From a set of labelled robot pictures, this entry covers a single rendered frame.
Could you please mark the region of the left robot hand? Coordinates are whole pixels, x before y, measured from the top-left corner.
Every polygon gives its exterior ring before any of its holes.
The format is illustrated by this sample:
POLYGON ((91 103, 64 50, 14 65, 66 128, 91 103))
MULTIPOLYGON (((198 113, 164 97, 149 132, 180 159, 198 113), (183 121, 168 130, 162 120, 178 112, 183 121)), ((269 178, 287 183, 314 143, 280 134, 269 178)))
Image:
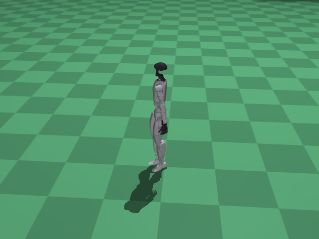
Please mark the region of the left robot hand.
POLYGON ((162 126, 161 126, 161 129, 158 131, 158 132, 160 132, 161 131, 161 133, 160 133, 160 135, 162 134, 166 134, 167 133, 167 123, 166 124, 163 124, 163 120, 161 120, 161 124, 162 124, 162 126))

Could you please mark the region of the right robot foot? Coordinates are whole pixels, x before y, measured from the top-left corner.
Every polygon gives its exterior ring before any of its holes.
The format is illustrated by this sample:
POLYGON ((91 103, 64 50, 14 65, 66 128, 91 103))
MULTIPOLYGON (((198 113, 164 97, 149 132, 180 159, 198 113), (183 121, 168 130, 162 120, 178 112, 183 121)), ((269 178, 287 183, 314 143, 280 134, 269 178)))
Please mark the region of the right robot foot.
MULTIPOLYGON (((163 160, 164 161, 164 160, 163 160)), ((159 164, 159 161, 154 159, 153 161, 149 162, 150 165, 156 165, 159 164)))

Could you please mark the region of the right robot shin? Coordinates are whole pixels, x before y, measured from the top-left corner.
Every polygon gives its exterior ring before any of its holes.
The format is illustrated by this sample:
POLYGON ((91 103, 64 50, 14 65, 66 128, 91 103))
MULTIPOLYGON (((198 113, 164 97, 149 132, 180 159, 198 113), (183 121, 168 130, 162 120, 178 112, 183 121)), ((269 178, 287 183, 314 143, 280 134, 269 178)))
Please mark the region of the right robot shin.
POLYGON ((158 155, 157 155, 157 145, 153 139, 153 144, 154 144, 154 151, 155 151, 155 154, 156 154, 156 160, 158 160, 158 155))

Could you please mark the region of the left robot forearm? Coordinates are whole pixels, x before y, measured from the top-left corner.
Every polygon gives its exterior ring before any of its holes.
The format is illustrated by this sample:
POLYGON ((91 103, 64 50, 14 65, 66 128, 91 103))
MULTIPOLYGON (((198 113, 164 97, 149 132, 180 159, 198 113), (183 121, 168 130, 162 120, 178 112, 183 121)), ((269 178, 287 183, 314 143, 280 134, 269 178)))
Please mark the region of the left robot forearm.
POLYGON ((166 124, 167 123, 167 116, 166 116, 166 106, 164 103, 162 103, 160 105, 160 115, 161 115, 161 120, 163 120, 163 124, 166 124))

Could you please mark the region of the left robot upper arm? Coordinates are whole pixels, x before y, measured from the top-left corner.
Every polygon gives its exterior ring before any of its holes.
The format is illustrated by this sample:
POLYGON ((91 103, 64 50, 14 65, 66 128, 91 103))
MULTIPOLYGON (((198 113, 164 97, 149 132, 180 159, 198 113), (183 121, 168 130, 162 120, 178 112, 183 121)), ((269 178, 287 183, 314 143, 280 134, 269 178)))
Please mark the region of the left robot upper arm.
POLYGON ((158 108, 160 108, 160 105, 162 103, 165 104, 164 95, 163 95, 163 87, 162 87, 161 83, 156 84, 155 91, 156 91, 158 99, 159 99, 158 108))

